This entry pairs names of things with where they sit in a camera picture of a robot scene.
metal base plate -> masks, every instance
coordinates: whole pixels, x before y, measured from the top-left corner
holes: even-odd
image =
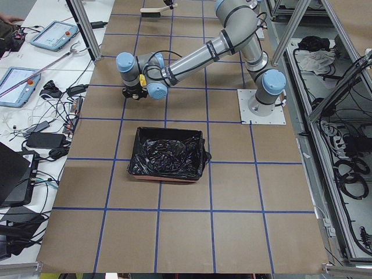
[[[238,89],[240,118],[242,124],[286,125],[283,108],[276,106],[269,116],[258,116],[248,108],[249,99],[256,94],[256,90]]]

person's hand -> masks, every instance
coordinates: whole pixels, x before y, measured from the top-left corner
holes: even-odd
[[[13,22],[21,22],[24,19],[21,19],[20,17],[16,17],[16,16],[11,16],[11,15],[3,15],[2,20],[7,24],[15,25]]]

white cloth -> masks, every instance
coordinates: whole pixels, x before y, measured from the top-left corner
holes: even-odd
[[[310,52],[299,63],[301,70],[313,71],[315,74],[326,74],[330,71],[330,65],[334,62],[336,54],[331,51]]]

tablet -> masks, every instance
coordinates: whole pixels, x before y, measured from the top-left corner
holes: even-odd
[[[3,78],[0,80],[0,95],[18,82],[30,77],[37,69],[10,67],[6,71]],[[20,108],[30,98],[32,92],[35,90],[37,83],[40,80],[40,74],[31,78],[24,84],[11,90],[11,92],[0,97],[0,106],[8,106],[11,108]]]
[[[30,42],[31,45],[45,48],[50,51],[58,51],[70,41],[77,33],[77,26],[56,20],[49,24],[40,34]]]

yellow part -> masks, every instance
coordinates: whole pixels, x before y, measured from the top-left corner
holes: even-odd
[[[58,277],[60,276],[59,273],[55,274],[55,273],[41,273],[40,274],[40,279],[58,279]]]
[[[141,83],[142,87],[146,86],[146,79],[145,79],[145,76],[143,74],[139,75],[139,82]]]

